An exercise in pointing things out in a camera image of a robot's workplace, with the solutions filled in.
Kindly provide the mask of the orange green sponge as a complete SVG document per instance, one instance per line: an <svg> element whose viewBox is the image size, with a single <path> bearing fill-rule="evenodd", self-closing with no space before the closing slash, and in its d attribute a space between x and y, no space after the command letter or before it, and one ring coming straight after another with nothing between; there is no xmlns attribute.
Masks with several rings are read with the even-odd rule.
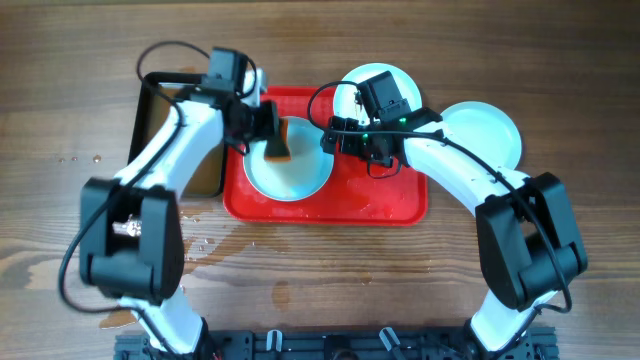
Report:
<svg viewBox="0 0 640 360"><path fill-rule="evenodd" d="M279 118L274 127L274 132L266 139L263 158L267 162L288 162L291 160L291 151L288 143L288 120Z"/></svg>

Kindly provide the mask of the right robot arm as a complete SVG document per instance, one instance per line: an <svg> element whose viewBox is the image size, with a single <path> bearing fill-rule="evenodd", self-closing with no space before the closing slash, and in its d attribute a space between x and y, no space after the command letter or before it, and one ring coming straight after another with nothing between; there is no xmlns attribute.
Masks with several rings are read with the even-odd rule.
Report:
<svg viewBox="0 0 640 360"><path fill-rule="evenodd" d="M328 152L423 173L472 213L489 291L465 325L465 357L497 359L527 343L542 311L571 311L569 284L587 270L588 258L555 175L530 177L498 164L428 108L366 126L332 116L321 144Z"/></svg>

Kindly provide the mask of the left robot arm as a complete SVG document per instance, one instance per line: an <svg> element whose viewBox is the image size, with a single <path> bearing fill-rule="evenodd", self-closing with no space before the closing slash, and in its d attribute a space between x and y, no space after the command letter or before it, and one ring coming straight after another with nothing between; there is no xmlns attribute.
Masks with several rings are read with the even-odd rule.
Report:
<svg viewBox="0 0 640 360"><path fill-rule="evenodd" d="M263 85L242 91L183 88L152 140L113 179L90 179L81 192L81 228L70 249L80 276L116 310L133 313L148 335L145 355L213 359L206 321L180 287L184 244L178 201L202 159L224 144L243 146L279 134Z"/></svg>

